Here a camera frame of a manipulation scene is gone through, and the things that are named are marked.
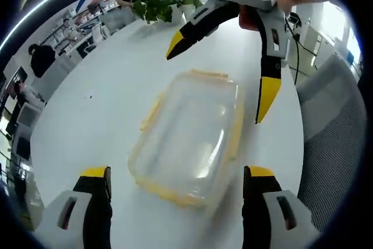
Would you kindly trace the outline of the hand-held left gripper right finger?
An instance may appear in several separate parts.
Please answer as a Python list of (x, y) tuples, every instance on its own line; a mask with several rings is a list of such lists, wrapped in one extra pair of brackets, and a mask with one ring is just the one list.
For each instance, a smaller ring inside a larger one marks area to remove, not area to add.
[(271, 170), (245, 166), (242, 191), (243, 248), (307, 248), (318, 237), (309, 209)]

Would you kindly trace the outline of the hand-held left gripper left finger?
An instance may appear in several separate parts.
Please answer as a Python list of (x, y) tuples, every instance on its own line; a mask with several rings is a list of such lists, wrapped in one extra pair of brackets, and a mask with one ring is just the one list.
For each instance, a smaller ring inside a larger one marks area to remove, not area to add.
[(111, 168), (92, 167), (44, 209), (37, 239), (45, 248), (110, 248), (111, 218)]

